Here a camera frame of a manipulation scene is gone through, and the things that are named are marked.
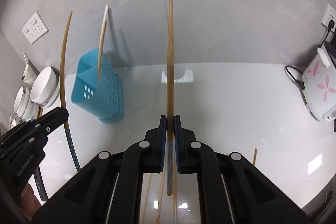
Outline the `person left hand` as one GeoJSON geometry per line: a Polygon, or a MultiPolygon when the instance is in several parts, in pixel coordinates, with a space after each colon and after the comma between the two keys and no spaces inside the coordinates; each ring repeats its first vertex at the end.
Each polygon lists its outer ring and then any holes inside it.
{"type": "Polygon", "coordinates": [[[26,184],[20,195],[20,207],[23,215],[31,221],[34,214],[41,207],[41,203],[34,195],[34,191],[30,184],[26,184]]]}

